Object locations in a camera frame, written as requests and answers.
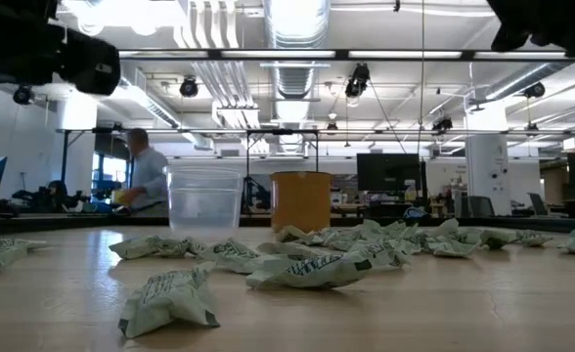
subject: office chair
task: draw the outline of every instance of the office chair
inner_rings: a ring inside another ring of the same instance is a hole
[[[542,197],[540,197],[540,195],[534,194],[534,193],[529,193],[528,195],[531,198],[531,204],[533,205],[533,212],[535,213],[536,217],[540,217],[540,218],[541,217],[545,217],[545,218],[568,217],[568,215],[564,214],[564,213],[556,213],[556,212],[549,213],[549,211],[544,206],[544,201],[542,200]]]
[[[489,197],[468,196],[467,201],[470,217],[492,217],[495,215],[494,206]]]

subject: clear plastic cup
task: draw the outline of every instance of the clear plastic cup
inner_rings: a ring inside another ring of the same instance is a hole
[[[167,166],[169,222],[177,238],[232,237],[240,226],[243,176],[234,170]]]

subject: yellow object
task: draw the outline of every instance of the yellow object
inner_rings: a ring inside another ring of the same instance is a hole
[[[111,191],[111,199],[114,204],[124,205],[126,207],[131,206],[131,203],[122,201],[122,197],[126,193],[126,190],[115,190]]]
[[[292,225],[304,233],[331,222],[331,175],[324,172],[277,172],[272,180],[272,229]]]

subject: pillar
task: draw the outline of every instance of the pillar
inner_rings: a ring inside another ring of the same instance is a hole
[[[98,113],[97,101],[85,94],[72,94],[64,101],[58,102],[57,114],[60,129],[92,129],[96,127]],[[73,141],[79,135],[71,133],[69,140]],[[66,188],[73,195],[76,191],[83,191],[89,195],[92,189],[92,158],[96,136],[86,132],[78,137],[68,147],[66,163]],[[56,135],[55,169],[52,170],[52,180],[62,177],[62,153],[64,147],[64,134]]]
[[[469,130],[507,130],[505,106],[495,102],[483,111],[468,111]],[[496,215],[511,215],[506,135],[475,135],[465,141],[468,195],[489,197]]]

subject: man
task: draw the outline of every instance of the man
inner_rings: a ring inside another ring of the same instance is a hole
[[[142,128],[127,133],[129,152],[135,158],[132,186],[126,190],[121,202],[131,204],[132,210],[144,210],[160,205],[165,212],[168,201],[166,176],[163,168],[168,165],[165,156],[149,146],[149,134]],[[167,216],[167,213],[156,214]]]

